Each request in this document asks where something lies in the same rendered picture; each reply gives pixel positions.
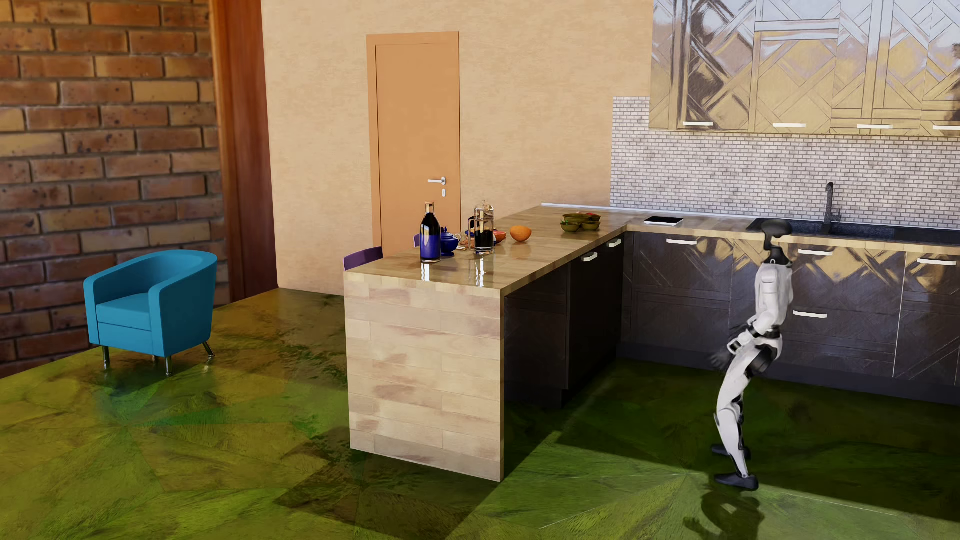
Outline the glass french press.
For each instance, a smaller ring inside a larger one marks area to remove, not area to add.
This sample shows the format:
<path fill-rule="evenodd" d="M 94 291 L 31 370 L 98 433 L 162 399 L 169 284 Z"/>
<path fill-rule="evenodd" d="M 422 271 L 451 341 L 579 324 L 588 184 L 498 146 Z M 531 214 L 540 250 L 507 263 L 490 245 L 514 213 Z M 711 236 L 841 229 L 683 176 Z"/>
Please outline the glass french press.
<path fill-rule="evenodd" d="M 477 255 L 492 253 L 497 243 L 494 208 L 486 201 L 479 203 L 468 225 L 473 234 L 474 252 Z"/>

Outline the dark blue glass bottle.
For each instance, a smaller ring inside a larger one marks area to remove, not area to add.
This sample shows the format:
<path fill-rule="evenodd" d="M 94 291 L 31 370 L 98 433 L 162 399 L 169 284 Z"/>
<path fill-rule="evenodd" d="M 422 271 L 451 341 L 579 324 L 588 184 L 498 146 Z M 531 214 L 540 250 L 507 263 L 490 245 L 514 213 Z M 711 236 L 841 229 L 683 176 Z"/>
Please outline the dark blue glass bottle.
<path fill-rule="evenodd" d="M 434 202 L 425 202 L 424 209 L 418 234 L 419 258 L 422 264 L 434 264 L 442 258 L 441 226 L 434 213 Z"/>

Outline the wooden kitchen counter island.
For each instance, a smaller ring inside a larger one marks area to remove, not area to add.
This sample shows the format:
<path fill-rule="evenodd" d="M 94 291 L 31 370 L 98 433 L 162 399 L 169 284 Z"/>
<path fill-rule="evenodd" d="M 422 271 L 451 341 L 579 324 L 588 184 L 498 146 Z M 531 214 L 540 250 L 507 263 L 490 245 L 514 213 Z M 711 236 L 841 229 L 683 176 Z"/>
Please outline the wooden kitchen counter island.
<path fill-rule="evenodd" d="M 408 250 L 344 272 L 351 448 L 503 480 L 506 403 L 564 405 L 620 343 L 624 236 L 641 213 L 598 206 L 598 230 L 562 231 L 575 211 L 498 216 L 532 235 L 490 254 L 423 264 Z"/>

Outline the purple chair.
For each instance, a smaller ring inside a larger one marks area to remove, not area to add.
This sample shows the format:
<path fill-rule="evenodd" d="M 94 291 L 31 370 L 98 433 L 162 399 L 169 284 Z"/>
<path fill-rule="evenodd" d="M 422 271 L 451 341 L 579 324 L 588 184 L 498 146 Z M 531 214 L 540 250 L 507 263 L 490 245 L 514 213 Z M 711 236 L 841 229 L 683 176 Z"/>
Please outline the purple chair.
<path fill-rule="evenodd" d="M 356 267 L 370 264 L 381 259 L 383 259 L 383 250 L 380 246 L 354 251 L 342 259 L 342 269 L 344 272 L 350 271 Z"/>

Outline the orange wooden door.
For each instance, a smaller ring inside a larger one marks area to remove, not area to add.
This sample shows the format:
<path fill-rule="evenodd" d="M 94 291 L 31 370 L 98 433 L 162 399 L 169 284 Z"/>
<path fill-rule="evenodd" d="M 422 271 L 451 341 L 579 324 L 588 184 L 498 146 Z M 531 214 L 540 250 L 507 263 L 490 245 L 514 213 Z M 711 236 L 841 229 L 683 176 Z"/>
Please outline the orange wooden door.
<path fill-rule="evenodd" d="M 456 31 L 366 38 L 373 232 L 385 257 L 409 251 L 433 202 L 460 230 L 460 46 Z"/>

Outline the white humanoid robot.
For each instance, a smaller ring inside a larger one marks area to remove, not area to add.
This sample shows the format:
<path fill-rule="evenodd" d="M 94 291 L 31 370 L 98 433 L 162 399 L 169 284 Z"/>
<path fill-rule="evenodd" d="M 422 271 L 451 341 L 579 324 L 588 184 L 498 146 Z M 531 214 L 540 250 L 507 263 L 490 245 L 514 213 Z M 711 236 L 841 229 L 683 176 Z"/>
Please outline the white humanoid robot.
<path fill-rule="evenodd" d="M 726 371 L 714 413 L 722 443 L 712 445 L 711 450 L 719 456 L 730 457 L 736 467 L 735 472 L 715 474 L 714 480 L 750 491 L 759 488 L 759 481 L 748 472 L 746 465 L 750 451 L 742 437 L 743 392 L 753 377 L 762 374 L 779 357 L 784 346 L 781 326 L 793 300 L 792 262 L 784 250 L 772 242 L 791 235 L 792 227 L 784 219 L 768 219 L 761 224 L 761 229 L 763 247 L 770 255 L 755 275 L 755 314 L 730 339 L 726 352 L 716 353 L 711 359 L 714 367 Z"/>

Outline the black kitchen faucet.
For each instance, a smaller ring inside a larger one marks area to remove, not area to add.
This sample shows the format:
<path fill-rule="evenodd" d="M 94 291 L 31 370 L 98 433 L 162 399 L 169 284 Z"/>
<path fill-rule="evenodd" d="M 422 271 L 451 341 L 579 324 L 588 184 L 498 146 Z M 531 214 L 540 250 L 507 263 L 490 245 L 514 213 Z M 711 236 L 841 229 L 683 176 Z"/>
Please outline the black kitchen faucet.
<path fill-rule="evenodd" d="M 834 227 L 834 222 L 840 222 L 842 217 L 834 212 L 834 182 L 829 181 L 825 186 L 825 210 L 823 213 L 820 233 L 829 235 Z"/>

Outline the dark lower kitchen cabinets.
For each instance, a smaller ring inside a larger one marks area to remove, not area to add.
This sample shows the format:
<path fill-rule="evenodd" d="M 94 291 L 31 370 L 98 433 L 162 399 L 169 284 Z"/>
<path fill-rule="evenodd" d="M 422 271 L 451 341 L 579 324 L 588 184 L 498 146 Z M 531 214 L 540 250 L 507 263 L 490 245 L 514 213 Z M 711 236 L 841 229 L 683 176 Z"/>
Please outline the dark lower kitchen cabinets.
<path fill-rule="evenodd" d="M 787 244 L 771 379 L 960 406 L 960 255 Z M 626 231 L 506 296 L 509 400 L 561 407 L 614 358 L 709 370 L 754 314 L 762 240 Z"/>

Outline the metallic upper kitchen cabinets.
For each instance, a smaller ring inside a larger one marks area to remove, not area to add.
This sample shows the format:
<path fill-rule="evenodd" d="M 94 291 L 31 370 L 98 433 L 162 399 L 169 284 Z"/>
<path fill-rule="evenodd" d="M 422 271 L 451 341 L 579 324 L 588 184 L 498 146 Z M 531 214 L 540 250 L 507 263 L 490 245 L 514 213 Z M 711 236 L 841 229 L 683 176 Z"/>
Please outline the metallic upper kitchen cabinets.
<path fill-rule="evenodd" d="M 649 126 L 960 138 L 960 0 L 654 0 Z"/>

